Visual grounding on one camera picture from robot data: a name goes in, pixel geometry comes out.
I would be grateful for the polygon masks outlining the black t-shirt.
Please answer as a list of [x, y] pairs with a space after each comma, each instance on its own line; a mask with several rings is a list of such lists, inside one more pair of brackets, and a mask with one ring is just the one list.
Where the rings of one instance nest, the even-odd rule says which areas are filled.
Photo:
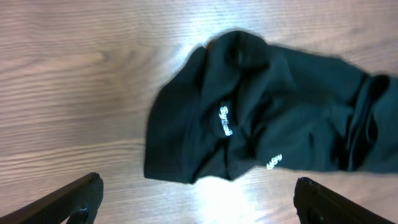
[[192, 184], [256, 166], [397, 172], [397, 78], [243, 31], [197, 48], [154, 101], [144, 176]]

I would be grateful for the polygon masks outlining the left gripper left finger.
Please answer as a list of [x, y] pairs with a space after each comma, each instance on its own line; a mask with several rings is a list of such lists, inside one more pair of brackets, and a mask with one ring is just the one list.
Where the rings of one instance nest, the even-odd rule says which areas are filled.
[[92, 172], [1, 217], [1, 223], [93, 224], [103, 195], [104, 182], [98, 173]]

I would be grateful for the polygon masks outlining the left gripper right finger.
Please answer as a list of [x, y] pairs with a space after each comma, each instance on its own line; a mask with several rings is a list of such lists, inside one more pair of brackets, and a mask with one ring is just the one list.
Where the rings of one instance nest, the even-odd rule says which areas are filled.
[[308, 177], [296, 182], [294, 206], [301, 224], [394, 224]]

